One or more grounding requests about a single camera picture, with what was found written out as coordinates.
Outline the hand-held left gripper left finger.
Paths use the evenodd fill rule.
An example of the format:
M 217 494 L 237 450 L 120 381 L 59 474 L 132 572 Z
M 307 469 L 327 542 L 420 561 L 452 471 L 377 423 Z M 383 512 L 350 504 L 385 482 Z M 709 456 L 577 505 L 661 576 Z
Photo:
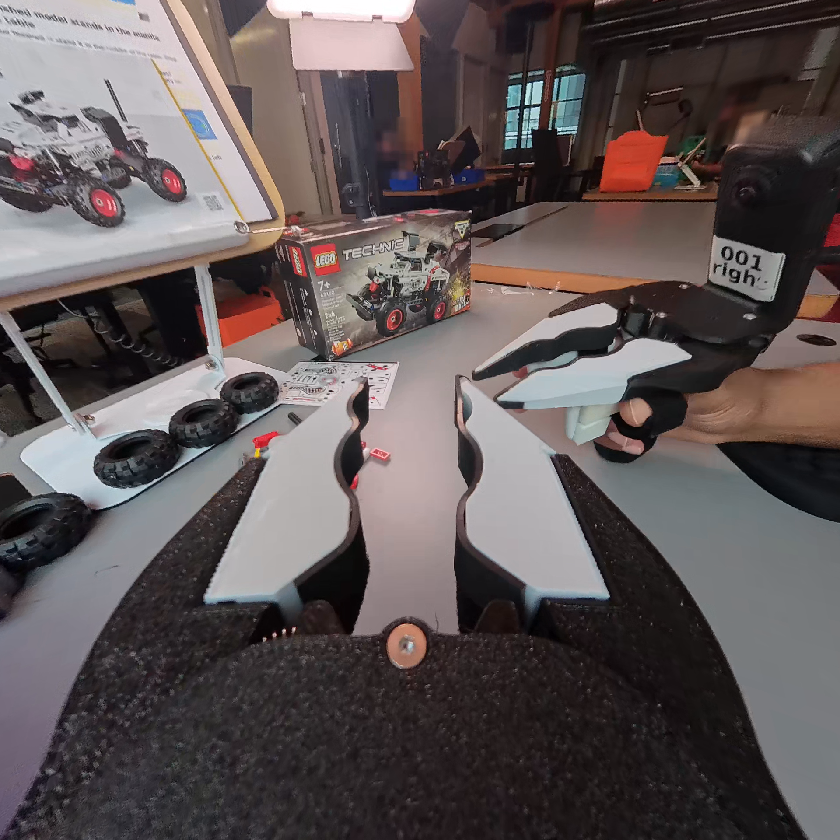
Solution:
M 302 604 L 303 587 L 347 550 L 360 523 L 351 488 L 364 466 L 369 383 L 340 389 L 269 456 L 207 587 L 205 604 Z

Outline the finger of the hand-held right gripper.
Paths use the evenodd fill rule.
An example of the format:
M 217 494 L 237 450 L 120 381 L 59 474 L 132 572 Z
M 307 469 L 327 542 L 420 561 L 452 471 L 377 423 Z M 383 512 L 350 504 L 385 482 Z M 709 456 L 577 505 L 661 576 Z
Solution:
M 505 408 L 564 408 L 566 436 L 582 445 L 606 434 L 633 377 L 689 359 L 679 346 L 652 339 L 630 340 L 602 355 L 571 351 L 549 362 L 528 364 L 527 375 L 495 400 Z
M 473 370 L 475 381 L 527 366 L 522 382 L 618 382 L 627 374 L 610 348 L 620 341 L 627 304 L 600 302 L 551 315 L 538 322 Z

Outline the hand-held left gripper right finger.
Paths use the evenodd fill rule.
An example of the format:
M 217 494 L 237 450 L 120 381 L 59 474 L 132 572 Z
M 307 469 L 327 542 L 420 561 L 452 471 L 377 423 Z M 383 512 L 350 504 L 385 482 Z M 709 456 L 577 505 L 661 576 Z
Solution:
M 479 608 L 497 599 L 537 610 L 610 593 L 560 474 L 561 457 L 467 377 L 455 379 L 456 578 Z

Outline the person's right forearm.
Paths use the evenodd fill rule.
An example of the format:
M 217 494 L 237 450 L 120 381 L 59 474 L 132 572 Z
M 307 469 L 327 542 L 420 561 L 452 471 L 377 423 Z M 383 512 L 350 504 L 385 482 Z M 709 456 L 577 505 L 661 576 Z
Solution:
M 778 443 L 839 449 L 839 363 L 776 373 L 774 438 Z

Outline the grey desk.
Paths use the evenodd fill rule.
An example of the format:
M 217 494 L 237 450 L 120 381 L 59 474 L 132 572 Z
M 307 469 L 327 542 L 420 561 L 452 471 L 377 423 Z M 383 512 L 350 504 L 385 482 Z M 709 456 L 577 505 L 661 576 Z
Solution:
M 454 379 L 467 375 L 569 295 L 506 295 L 474 285 L 471 310 L 357 353 L 399 363 L 385 410 L 364 430 L 391 453 L 358 496 L 371 574 L 359 634 L 401 616 L 457 628 Z M 569 454 L 657 547 L 714 631 L 762 751 L 802 829 L 838 838 L 838 525 L 756 486 L 713 446 L 661 439 L 631 465 L 564 435 L 562 412 L 518 415 Z M 239 468 L 239 434 L 97 518 L 64 559 L 38 570 L 2 621 L 2 831 L 39 770 L 78 670 L 153 557 Z

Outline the person's right hand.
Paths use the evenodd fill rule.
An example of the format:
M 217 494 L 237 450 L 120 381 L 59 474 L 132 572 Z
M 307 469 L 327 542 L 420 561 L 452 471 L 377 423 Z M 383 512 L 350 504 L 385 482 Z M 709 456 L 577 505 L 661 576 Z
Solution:
M 686 395 L 684 422 L 665 436 L 703 445 L 758 440 L 754 435 L 758 434 L 770 373 L 754 368 L 735 371 L 715 391 Z M 626 425 L 641 427 L 654 411 L 645 400 L 634 398 L 620 404 L 619 413 Z M 644 452 L 643 442 L 622 434 L 613 420 L 594 444 L 628 455 Z

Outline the small red LEGO pieces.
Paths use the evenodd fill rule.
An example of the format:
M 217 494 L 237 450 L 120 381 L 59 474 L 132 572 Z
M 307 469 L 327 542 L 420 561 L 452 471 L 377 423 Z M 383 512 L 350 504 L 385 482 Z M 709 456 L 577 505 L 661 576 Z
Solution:
M 293 427 L 297 427 L 302 423 L 302 418 L 295 414 L 294 412 L 289 412 L 287 415 L 288 420 L 292 424 Z M 267 434 L 262 434 L 260 436 L 254 437 L 252 439 L 252 446 L 254 448 L 254 452 L 252 458 L 254 459 L 266 459 L 269 456 L 269 445 L 270 442 L 278 437 L 281 437 L 282 433 L 274 430 Z M 374 459 L 378 463 L 389 463 L 392 460 L 392 454 L 387 452 L 378 447 L 372 447 L 367 444 L 366 441 L 363 439 L 361 440 L 361 446 L 363 450 L 363 461 L 367 461 L 369 459 Z

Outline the large white work table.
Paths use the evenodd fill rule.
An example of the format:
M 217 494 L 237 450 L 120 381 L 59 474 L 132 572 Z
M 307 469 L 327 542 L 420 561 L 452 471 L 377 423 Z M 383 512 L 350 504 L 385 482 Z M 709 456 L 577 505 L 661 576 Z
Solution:
M 495 240 L 473 244 L 475 299 L 548 301 L 659 280 L 707 280 L 716 205 L 710 202 L 582 202 L 539 205 Z

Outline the black rubber toy tire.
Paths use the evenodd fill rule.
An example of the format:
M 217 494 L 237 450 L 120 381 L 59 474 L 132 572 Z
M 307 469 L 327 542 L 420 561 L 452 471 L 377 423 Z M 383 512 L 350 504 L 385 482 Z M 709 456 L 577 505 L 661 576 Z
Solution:
M 73 550 L 88 534 L 92 511 L 84 500 L 52 492 L 20 500 L 1 512 L 1 565 L 26 575 Z
M 143 487 L 175 467 L 182 447 L 168 433 L 142 429 L 122 435 L 101 449 L 93 460 L 93 474 L 108 487 Z
M 222 399 L 205 399 L 176 411 L 168 434 L 183 448 L 209 448 L 231 438 L 238 428 L 239 413 Z
M 227 380 L 219 392 L 219 398 L 238 415 L 248 415 L 273 407 L 277 403 L 279 392 L 280 386 L 274 376 L 252 371 Z

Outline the printed sticker sheet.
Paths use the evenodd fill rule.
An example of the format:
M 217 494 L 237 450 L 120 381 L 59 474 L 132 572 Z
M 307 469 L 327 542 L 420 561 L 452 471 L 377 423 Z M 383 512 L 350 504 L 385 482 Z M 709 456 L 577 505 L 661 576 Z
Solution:
M 357 379 L 369 386 L 371 410 L 384 410 L 399 369 L 397 362 L 299 362 L 280 385 L 279 403 L 320 406 Z

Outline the orange bag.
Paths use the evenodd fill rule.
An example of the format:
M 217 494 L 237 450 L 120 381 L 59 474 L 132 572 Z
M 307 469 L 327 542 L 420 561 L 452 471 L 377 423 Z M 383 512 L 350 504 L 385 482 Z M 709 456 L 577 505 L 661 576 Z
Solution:
M 628 131 L 605 148 L 600 193 L 643 193 L 653 184 L 668 135 Z

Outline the orange crate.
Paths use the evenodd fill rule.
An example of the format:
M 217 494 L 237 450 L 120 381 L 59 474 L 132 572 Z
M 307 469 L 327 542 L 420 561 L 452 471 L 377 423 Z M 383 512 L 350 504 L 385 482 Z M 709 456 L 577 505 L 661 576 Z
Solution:
M 280 302 L 269 288 L 220 301 L 216 309 L 224 348 L 271 329 L 284 320 Z

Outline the toy truck set box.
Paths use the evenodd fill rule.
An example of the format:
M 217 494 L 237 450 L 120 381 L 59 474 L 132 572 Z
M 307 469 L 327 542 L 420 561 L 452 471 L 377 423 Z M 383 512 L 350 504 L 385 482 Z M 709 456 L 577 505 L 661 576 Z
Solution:
M 276 242 L 297 339 L 336 361 L 467 312 L 471 213 L 429 208 L 287 227 Z

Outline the wooden book stand white base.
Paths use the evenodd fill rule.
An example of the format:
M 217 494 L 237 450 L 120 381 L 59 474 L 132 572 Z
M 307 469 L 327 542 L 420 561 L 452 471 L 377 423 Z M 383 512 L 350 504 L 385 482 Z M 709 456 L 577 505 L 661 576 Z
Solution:
M 260 155 L 259 162 L 266 168 Z M 268 184 L 276 188 L 267 168 L 266 172 L 270 178 Z M 141 254 L 140 259 L 99 259 L 50 273 L 27 272 L 28 268 L 34 266 L 26 264 L 12 266 L 11 275 L 2 274 L 2 328 L 64 419 L 64 424 L 57 430 L 42 433 L 33 443 L 28 444 L 20 455 L 23 464 L 51 490 L 75 495 L 94 511 L 116 507 L 152 488 L 163 478 L 214 446 L 182 447 L 182 455 L 177 464 L 162 478 L 149 485 L 118 489 L 102 484 L 93 474 L 93 460 L 105 445 L 122 435 L 142 429 L 159 429 L 167 433 L 169 422 L 176 411 L 197 401 L 219 398 L 223 384 L 237 375 L 261 371 L 274 376 L 279 385 L 289 378 L 283 371 L 225 356 L 209 270 L 213 263 L 250 256 L 272 247 L 281 231 L 281 199 L 280 202 L 278 218 L 263 223 L 243 223 L 243 228 L 248 230 L 246 239 L 231 243 L 226 248 L 202 253 L 157 248 Z M 185 368 L 171 374 L 159 384 L 147 384 L 142 391 L 121 396 L 116 403 L 103 409 L 70 408 L 25 340 L 12 310 L 35 302 L 56 301 L 176 270 L 190 270 L 196 279 L 206 331 L 204 357 L 188 363 Z

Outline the studio light panel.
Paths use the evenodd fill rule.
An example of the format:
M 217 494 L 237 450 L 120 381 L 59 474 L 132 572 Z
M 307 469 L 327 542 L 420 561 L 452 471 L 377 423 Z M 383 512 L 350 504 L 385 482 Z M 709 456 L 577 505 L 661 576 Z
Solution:
M 412 71 L 399 25 L 414 1 L 268 1 L 288 22 L 291 61 L 302 71 Z

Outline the white instruction sheet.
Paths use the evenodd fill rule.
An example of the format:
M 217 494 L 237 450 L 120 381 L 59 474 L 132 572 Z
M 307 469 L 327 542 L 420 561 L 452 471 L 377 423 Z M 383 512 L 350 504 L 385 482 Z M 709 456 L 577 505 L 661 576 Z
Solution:
M 212 158 L 243 223 L 281 202 L 212 54 L 182 2 L 2 2 L 1 40 L 152 60 Z

